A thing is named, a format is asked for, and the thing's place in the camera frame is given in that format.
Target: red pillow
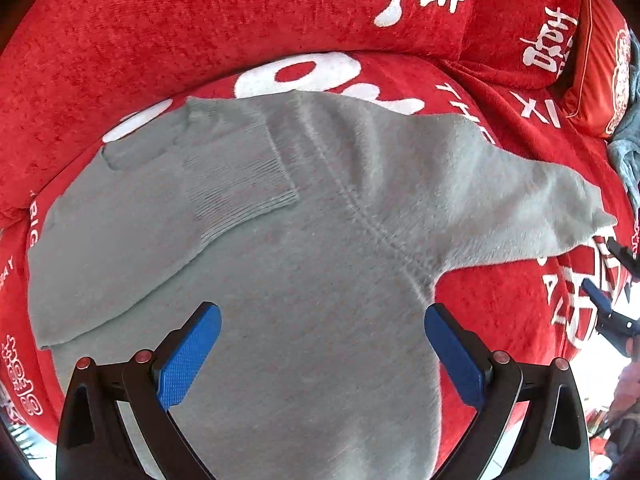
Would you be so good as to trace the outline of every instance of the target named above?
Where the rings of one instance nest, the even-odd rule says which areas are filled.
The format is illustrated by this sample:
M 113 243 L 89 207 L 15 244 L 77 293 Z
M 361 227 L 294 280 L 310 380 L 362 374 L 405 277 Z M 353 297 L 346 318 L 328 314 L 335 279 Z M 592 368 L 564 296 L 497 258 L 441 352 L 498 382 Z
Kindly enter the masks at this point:
M 631 38 L 611 0 L 582 0 L 576 41 L 575 77 L 560 108 L 576 129 L 610 137 L 629 101 Z
M 576 2 L 38 0 L 0 56 L 0 228 L 122 116 L 283 56 L 463 57 L 487 78 L 506 71 L 519 86 L 527 73 L 522 86 L 541 88 L 549 72 L 513 68 L 518 37 L 535 39 L 545 6 L 572 14 Z

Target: red blanket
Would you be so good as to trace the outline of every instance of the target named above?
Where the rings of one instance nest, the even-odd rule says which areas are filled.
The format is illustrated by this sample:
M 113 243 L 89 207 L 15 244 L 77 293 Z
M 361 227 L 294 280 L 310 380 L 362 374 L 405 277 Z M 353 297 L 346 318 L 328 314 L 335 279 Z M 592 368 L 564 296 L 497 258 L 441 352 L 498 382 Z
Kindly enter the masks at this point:
M 626 274 L 604 237 L 629 244 L 634 232 L 604 142 L 580 136 L 545 90 L 564 68 L 579 2 L 37 1 L 0 56 L 0 226 L 13 224 L 0 242 L 0 380 L 12 394 L 14 416 L 55 439 L 62 393 L 50 354 L 36 350 L 31 335 L 25 252 L 42 235 L 47 204 L 99 149 L 102 135 L 168 96 L 307 52 L 405 55 L 306 57 L 278 65 L 281 70 L 223 78 L 193 94 L 302 88 L 377 100 L 404 113 L 463 113 L 486 129 L 488 141 L 565 164 L 601 187 L 606 210 L 619 221 L 612 232 L 559 258 L 452 272 L 436 291 L 491 348 L 528 362 L 571 358 L 594 323 L 578 284 L 590 277 L 616 296 Z M 471 413 L 445 376 L 443 395 L 446 456 Z
M 168 108 L 162 108 L 172 110 L 188 95 L 233 98 L 292 88 L 357 96 L 405 114 L 462 113 L 484 128 L 488 142 L 528 158 L 565 164 L 600 186 L 607 212 L 620 222 L 615 229 L 557 258 L 451 272 L 436 289 L 437 300 L 445 303 L 463 326 L 478 332 L 492 349 L 503 349 L 516 359 L 538 364 L 548 364 L 555 356 L 575 356 L 595 322 L 593 305 L 578 290 L 579 283 L 584 277 L 591 278 L 617 297 L 627 275 L 610 257 L 605 240 L 615 236 L 623 244 L 631 244 L 634 232 L 632 212 L 622 184 L 607 163 L 603 141 L 578 134 L 557 114 L 546 90 L 521 91 L 486 84 L 458 64 L 441 63 L 438 67 L 428 60 L 392 54 L 293 57 L 178 94 Z M 115 140 L 127 131 L 126 125 L 122 123 L 104 139 Z M 18 387 L 14 388 L 17 411 L 49 438 L 55 436 L 62 392 L 49 352 L 36 351 L 29 329 L 24 253 L 46 236 L 42 226 L 50 204 L 101 146 L 102 141 L 97 141 L 60 173 L 31 204 L 30 218 L 8 229 L 0 244 L 6 251 L 13 243 L 13 251 L 6 254 L 12 258 L 12 272 L 0 290 L 3 304 L 11 306 L 0 310 L 0 341 L 15 345 L 24 375 L 33 383 L 41 407 L 37 413 L 33 409 L 30 413 L 21 404 L 24 396 Z M 16 384 L 4 369 L 0 370 L 0 379 Z M 446 423 L 441 459 L 455 446 L 473 413 L 462 406 L 445 374 L 442 387 Z

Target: blue gripper pad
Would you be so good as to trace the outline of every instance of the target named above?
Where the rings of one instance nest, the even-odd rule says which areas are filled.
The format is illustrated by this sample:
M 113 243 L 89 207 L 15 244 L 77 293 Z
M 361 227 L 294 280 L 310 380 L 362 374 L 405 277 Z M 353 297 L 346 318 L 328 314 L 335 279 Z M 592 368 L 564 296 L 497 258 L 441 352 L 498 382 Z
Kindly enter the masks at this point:
M 424 314 L 424 332 L 462 401 L 479 412 L 484 406 L 486 379 L 461 341 L 464 329 L 443 305 L 433 304 Z
M 609 316 L 613 314 L 611 300 L 607 298 L 589 278 L 584 278 L 582 280 L 580 288 L 588 294 L 598 310 L 601 310 L 604 314 L 608 314 Z
M 160 370 L 158 399 L 165 411 L 184 400 L 221 329 L 222 314 L 212 304 Z

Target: gray cloth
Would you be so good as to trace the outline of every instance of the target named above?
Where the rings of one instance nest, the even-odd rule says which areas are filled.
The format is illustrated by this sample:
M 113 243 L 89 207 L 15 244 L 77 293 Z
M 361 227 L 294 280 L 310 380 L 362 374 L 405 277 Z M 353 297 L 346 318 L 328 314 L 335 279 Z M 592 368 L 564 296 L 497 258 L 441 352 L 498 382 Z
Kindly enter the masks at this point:
M 85 191 L 96 180 L 113 182 L 114 193 L 164 189 L 141 168 L 166 153 L 174 156 L 156 171 L 179 181 L 171 193 L 136 200 L 123 189 L 119 205 L 105 206 Z M 130 264 L 102 244 L 126 240 L 150 263 L 186 259 L 178 244 L 126 237 L 138 215 L 182 207 L 179 189 L 198 226 L 185 230 L 200 233 L 188 251 L 200 254 L 162 285 L 142 283 L 140 260 Z M 164 203 L 147 198 L 156 193 Z M 192 99 L 107 145 L 65 199 L 29 255 L 31 321 L 38 344 L 52 347 L 63 388 L 80 356 L 127 360 L 158 345 L 201 301 L 215 302 L 222 334 L 172 414 L 225 480 L 428 478 L 440 393 L 422 318 L 437 278 L 562 254 L 615 224 L 599 189 L 577 173 L 495 148 L 459 115 L 406 117 L 312 92 Z M 71 213 L 67 203 L 76 204 Z M 212 213 L 225 208 L 235 213 Z M 82 228 L 103 216 L 110 221 Z M 103 253 L 114 258 L 110 271 Z M 69 294 L 98 259 L 111 283 L 97 285 L 104 299 L 65 298 L 59 290 Z M 118 273 L 137 288 L 112 280 Z M 133 437 L 144 454 L 140 440 Z
M 622 179 L 638 219 L 640 208 L 640 42 L 631 32 L 631 64 L 629 65 L 629 103 L 626 113 L 607 147 L 609 161 Z

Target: metal screw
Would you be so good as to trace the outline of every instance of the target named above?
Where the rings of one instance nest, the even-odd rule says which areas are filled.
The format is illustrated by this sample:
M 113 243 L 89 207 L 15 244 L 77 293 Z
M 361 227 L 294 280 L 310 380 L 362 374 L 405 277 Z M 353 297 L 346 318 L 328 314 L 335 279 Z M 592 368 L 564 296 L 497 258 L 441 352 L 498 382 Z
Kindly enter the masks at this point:
M 154 356 L 154 353 L 151 350 L 140 350 L 134 356 L 134 359 L 137 363 L 144 364 L 151 361 L 151 358 Z
M 78 362 L 76 363 L 76 368 L 78 370 L 86 370 L 89 366 L 91 366 L 90 357 L 83 357 L 81 359 L 78 359 Z
M 497 352 L 494 352 L 494 360 L 498 364 L 505 365 L 509 361 L 511 361 L 511 357 L 509 356 L 509 354 L 507 354 L 507 352 L 503 352 L 502 350 L 498 350 Z
M 565 372 L 569 369 L 569 361 L 562 358 L 556 359 L 556 366 L 558 367 L 558 369 Z

